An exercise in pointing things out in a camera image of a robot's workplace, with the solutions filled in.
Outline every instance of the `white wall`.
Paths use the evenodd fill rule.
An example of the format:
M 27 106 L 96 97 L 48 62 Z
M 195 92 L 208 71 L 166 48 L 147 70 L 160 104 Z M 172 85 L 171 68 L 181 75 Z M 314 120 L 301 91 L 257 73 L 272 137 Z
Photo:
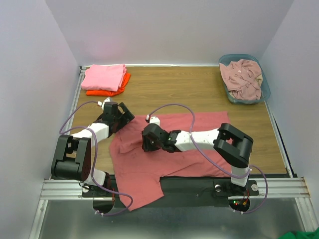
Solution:
M 319 217 L 319 1 L 296 0 L 262 57 L 268 100 L 292 167 Z
M 0 238 L 29 237 L 78 64 L 44 0 L 0 7 Z
M 46 2 L 81 65 L 217 64 L 261 57 L 293 0 Z

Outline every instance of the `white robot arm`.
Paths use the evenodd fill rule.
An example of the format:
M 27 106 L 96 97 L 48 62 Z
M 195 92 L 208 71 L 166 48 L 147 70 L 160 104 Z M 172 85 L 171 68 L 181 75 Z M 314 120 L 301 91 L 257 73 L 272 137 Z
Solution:
M 150 124 L 142 131 L 143 150 L 163 149 L 167 152 L 185 152 L 197 149 L 190 133 L 182 130 L 166 132 L 160 128 L 160 120 L 151 117 Z M 192 132 L 193 140 L 201 150 L 216 150 L 232 167 L 231 183 L 245 188 L 250 170 L 249 158 L 253 139 L 234 126 L 223 123 L 220 128 L 209 131 Z

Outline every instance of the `green cloth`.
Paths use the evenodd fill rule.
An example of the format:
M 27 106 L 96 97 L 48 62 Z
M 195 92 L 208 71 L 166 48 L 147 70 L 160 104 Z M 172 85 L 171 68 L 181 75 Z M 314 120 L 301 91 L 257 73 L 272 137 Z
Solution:
M 314 233 L 287 233 L 278 239 L 319 239 L 319 228 Z

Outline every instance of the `screw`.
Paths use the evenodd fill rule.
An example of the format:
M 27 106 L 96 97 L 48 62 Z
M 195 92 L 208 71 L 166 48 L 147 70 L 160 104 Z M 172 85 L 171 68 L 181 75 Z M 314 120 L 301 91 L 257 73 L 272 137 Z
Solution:
M 219 184 L 215 185 L 215 191 L 218 193 L 221 191 L 221 186 Z
M 257 186 L 257 184 L 251 185 L 251 189 L 252 189 L 253 191 L 257 192 L 257 191 L 258 191 L 258 186 Z

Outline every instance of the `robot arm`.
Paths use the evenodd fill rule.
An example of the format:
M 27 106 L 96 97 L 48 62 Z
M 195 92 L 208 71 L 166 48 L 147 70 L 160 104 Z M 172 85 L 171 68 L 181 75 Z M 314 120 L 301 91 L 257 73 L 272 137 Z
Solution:
M 231 165 L 233 175 L 240 177 L 247 174 L 253 146 L 253 139 L 250 136 L 228 123 L 223 123 L 220 128 L 210 131 L 192 132 L 192 136 L 200 149 L 216 150 Z M 142 148 L 145 152 L 160 148 L 171 153 L 196 149 L 189 132 L 182 130 L 166 132 L 161 129 L 157 117 L 150 118 L 150 124 L 142 131 L 142 137 Z M 247 181 L 248 176 L 231 177 L 231 183 L 242 187 L 243 190 Z
M 110 137 L 134 119 L 124 103 L 117 104 L 109 97 L 98 102 L 98 106 L 101 106 L 103 113 L 88 126 L 96 134 L 98 142 Z M 72 135 L 61 135 L 51 166 L 52 178 L 74 179 L 94 185 L 90 177 L 91 147 L 94 143 L 92 133 L 87 129 Z M 105 176 L 105 172 L 94 169 L 94 178 L 100 185 L 104 185 Z

